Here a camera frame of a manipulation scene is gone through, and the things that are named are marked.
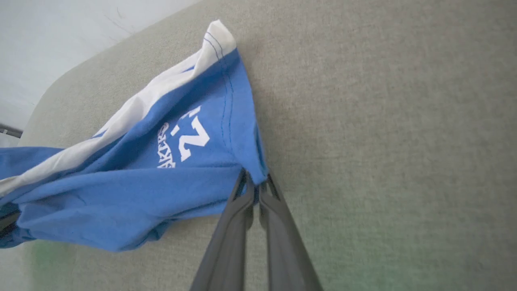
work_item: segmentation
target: metal tongs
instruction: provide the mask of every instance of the metal tongs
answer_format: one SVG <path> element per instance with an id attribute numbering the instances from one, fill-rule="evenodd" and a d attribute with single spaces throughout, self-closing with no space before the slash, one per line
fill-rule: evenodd
<path id="1" fill-rule="evenodd" d="M 323 290 L 284 196 L 271 174 L 265 182 L 255 186 L 250 174 L 243 169 L 217 223 L 191 291 L 244 289 L 246 231 L 253 224 L 253 205 L 257 201 L 260 223 L 267 232 L 269 290 Z"/>

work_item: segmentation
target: gray fabric surface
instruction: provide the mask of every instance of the gray fabric surface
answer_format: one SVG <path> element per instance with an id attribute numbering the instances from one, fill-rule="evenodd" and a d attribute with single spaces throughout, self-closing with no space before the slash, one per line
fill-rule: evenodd
<path id="1" fill-rule="evenodd" d="M 512 0 L 204 1 L 66 73 L 20 145 L 90 137 L 219 18 L 326 290 L 512 290 L 515 15 Z M 133 252 L 20 250 L 37 290 L 187 290 L 216 221 L 178 223 Z M 247 290 L 265 290 L 257 220 L 248 241 Z"/>

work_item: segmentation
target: white floor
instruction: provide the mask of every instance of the white floor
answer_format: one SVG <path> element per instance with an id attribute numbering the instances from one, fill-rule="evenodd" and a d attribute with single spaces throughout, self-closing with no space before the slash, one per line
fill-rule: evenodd
<path id="1" fill-rule="evenodd" d="M 4 0 L 0 9 L 0 127 L 22 131 L 61 75 L 199 0 Z"/>

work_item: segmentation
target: stitched seam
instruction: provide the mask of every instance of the stitched seam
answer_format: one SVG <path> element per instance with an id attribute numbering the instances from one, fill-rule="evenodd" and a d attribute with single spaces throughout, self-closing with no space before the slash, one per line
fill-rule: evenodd
<path id="1" fill-rule="evenodd" d="M 224 121 L 224 113 L 226 112 L 226 97 L 228 96 L 228 88 L 226 87 L 226 79 L 224 78 L 224 73 L 223 73 L 223 66 L 221 64 L 221 59 L 219 58 L 219 55 L 217 53 L 217 50 L 216 48 L 214 47 L 214 45 L 210 42 L 210 40 L 206 39 L 206 37 L 204 38 L 204 40 L 206 40 L 211 46 L 212 48 L 214 49 L 214 51 L 216 52 L 216 57 L 217 57 L 217 62 L 219 63 L 219 66 L 221 67 L 221 76 L 223 77 L 223 80 L 224 80 L 224 89 L 226 90 L 226 94 L 224 95 L 224 106 L 223 106 L 223 115 L 222 115 L 222 118 L 221 118 L 221 136 L 222 136 L 222 140 L 223 140 L 223 144 L 225 147 L 227 147 L 226 145 L 226 141 L 224 140 L 224 129 L 223 129 L 223 121 Z"/>
<path id="2" fill-rule="evenodd" d="M 219 48 L 221 48 L 221 56 L 222 56 L 224 65 L 226 66 L 226 69 L 224 70 L 224 72 L 226 73 L 226 76 L 228 77 L 228 82 L 230 83 L 230 90 L 231 90 L 230 102 L 231 102 L 231 105 L 230 105 L 230 116 L 228 117 L 228 131 L 229 131 L 229 136 L 230 136 L 230 148 L 233 151 L 233 146 L 232 146 L 232 113 L 233 113 L 233 93 L 234 93 L 234 91 L 233 91 L 232 79 L 230 78 L 230 74 L 228 74 L 228 64 L 226 63 L 226 59 L 224 58 L 224 55 L 223 55 L 223 47 L 221 46 L 219 41 L 210 32 L 206 32 L 206 33 L 208 33 L 217 42 L 217 44 L 219 45 Z"/>

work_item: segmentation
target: blue t-shirt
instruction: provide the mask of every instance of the blue t-shirt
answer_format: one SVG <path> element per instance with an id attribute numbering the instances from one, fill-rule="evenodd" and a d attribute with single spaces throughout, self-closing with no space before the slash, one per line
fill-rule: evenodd
<path id="1" fill-rule="evenodd" d="M 67 149 L 0 150 L 0 247 L 46 239 L 125 251 L 176 220 L 222 212 L 241 168 L 266 179 L 251 88 L 220 21 L 202 48 Z"/>

